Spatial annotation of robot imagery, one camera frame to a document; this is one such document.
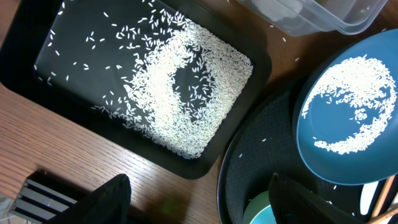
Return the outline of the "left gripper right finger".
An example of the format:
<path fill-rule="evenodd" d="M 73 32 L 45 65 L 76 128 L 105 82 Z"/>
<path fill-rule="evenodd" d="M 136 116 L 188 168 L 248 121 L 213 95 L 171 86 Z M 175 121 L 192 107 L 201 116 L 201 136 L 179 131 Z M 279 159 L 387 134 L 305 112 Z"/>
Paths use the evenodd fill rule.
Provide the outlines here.
<path fill-rule="evenodd" d="M 274 173 L 268 186 L 277 223 L 360 224 L 350 216 L 285 175 Z"/>

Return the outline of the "pile of white rice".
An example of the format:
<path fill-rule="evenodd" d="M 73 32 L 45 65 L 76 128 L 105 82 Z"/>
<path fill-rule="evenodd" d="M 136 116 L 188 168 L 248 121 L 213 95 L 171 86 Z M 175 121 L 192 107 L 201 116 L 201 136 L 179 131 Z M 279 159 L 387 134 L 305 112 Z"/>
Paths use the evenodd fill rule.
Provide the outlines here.
<path fill-rule="evenodd" d="M 143 12 L 118 22 L 102 9 L 109 38 L 131 56 L 116 93 L 107 87 L 93 109 L 120 121 L 186 159 L 199 158 L 251 77 L 249 57 L 161 1 L 135 1 Z M 89 49 L 105 46 L 94 28 L 83 34 Z"/>

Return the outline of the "dark blue plate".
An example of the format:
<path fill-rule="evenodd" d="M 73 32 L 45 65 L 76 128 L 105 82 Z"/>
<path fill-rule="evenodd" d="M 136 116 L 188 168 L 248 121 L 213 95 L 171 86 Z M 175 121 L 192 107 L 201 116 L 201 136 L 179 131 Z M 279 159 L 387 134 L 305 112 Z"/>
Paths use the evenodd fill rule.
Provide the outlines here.
<path fill-rule="evenodd" d="M 339 51 L 300 90 L 295 143 L 319 178 L 361 185 L 397 174 L 397 31 Z"/>

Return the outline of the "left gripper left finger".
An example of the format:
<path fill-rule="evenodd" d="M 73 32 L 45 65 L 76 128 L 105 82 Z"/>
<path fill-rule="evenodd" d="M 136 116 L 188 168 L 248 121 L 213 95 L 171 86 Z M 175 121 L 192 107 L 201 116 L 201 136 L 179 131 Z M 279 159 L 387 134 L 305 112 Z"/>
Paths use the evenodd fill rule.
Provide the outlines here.
<path fill-rule="evenodd" d="M 130 202 L 129 178 L 118 174 L 46 224 L 126 224 Z"/>

